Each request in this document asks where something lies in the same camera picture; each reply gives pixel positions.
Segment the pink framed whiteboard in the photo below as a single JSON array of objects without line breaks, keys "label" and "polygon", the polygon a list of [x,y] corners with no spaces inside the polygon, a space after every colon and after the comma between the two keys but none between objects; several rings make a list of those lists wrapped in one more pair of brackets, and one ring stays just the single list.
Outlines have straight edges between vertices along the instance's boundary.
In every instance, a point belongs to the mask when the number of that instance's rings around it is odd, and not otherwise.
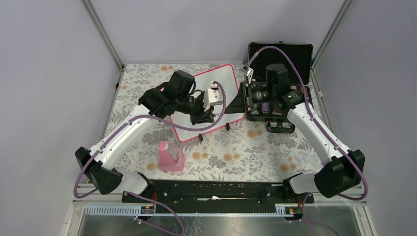
[{"label": "pink framed whiteboard", "polygon": [[[203,98],[209,98],[211,101],[214,101],[212,113],[215,115],[214,120],[218,120],[222,109],[225,107],[223,105],[223,100],[226,99],[226,106],[229,106],[238,94],[239,85],[233,66],[230,64],[218,66],[194,74],[194,78],[196,80],[196,89],[204,92],[211,92],[210,95],[204,94]],[[205,135],[216,129],[223,128],[227,123],[231,124],[240,121],[243,118],[243,113],[224,114],[219,123],[210,129],[195,132],[175,127],[174,131],[177,139],[183,143],[198,138],[199,135]]]}]

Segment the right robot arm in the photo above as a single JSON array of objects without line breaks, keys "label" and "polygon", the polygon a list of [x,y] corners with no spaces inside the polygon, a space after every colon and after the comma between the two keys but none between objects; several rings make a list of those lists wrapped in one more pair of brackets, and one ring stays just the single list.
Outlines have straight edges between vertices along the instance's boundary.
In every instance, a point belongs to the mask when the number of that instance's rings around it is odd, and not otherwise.
[{"label": "right robot arm", "polygon": [[249,112],[253,104],[269,103],[303,134],[318,155],[322,168],[319,172],[297,174],[283,181],[282,196],[293,203],[302,194],[320,193],[326,198],[340,196],[360,201],[367,197],[369,187],[363,175],[365,156],[343,144],[316,115],[309,103],[303,83],[292,89],[288,70],[283,64],[270,64],[266,68],[267,84],[252,87],[253,69],[242,66],[247,81],[226,108],[226,112]]}]

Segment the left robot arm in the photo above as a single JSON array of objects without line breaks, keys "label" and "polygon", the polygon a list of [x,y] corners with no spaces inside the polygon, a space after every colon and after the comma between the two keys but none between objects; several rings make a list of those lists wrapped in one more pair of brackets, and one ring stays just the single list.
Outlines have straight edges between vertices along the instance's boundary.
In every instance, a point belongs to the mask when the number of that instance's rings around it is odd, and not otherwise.
[{"label": "left robot arm", "polygon": [[[116,165],[135,140],[157,122],[194,132],[214,127],[220,120],[213,118],[212,110],[216,102],[224,104],[226,101],[224,89],[213,81],[198,97],[193,97],[195,88],[196,80],[191,74],[175,71],[169,81],[145,91],[132,112],[108,136],[91,148],[79,147],[75,157],[81,172],[74,186],[74,196],[81,199],[93,193],[77,192],[81,177],[86,176],[94,185],[94,191],[102,195],[122,190],[133,192],[140,202],[150,200],[153,190],[148,186],[149,181],[141,174],[119,171]],[[192,125],[208,123],[208,126],[189,128],[165,119],[175,112],[189,115]]]}]

